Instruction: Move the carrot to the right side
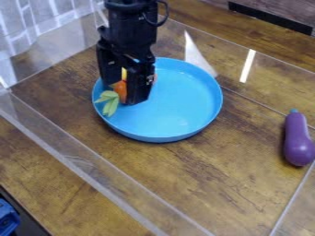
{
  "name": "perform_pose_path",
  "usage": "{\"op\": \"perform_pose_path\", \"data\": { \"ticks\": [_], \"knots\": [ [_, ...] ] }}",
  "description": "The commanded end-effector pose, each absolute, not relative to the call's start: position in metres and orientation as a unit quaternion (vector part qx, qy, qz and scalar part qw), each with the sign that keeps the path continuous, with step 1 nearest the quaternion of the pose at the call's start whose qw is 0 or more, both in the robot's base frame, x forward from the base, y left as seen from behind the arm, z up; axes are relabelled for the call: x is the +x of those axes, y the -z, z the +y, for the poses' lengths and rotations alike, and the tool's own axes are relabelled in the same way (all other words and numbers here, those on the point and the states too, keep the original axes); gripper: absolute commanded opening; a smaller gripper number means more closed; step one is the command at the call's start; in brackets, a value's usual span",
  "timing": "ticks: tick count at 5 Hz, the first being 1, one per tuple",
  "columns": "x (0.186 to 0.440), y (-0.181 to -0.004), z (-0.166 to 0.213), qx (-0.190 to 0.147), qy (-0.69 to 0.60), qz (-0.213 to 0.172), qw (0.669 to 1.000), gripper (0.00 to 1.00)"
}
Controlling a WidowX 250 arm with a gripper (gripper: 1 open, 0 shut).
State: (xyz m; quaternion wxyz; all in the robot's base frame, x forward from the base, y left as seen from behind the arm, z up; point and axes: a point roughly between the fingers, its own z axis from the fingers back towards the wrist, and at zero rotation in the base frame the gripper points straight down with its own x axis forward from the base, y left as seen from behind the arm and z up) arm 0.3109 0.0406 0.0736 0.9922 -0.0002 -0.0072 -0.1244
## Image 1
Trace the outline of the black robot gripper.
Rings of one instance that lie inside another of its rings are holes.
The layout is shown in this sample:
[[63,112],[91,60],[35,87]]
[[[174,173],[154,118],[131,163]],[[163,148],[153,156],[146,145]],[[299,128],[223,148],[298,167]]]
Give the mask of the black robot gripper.
[[137,105],[150,98],[155,75],[151,45],[158,37],[158,0],[104,0],[108,25],[100,26],[96,55],[106,86],[122,80],[118,57],[129,55],[127,99]]

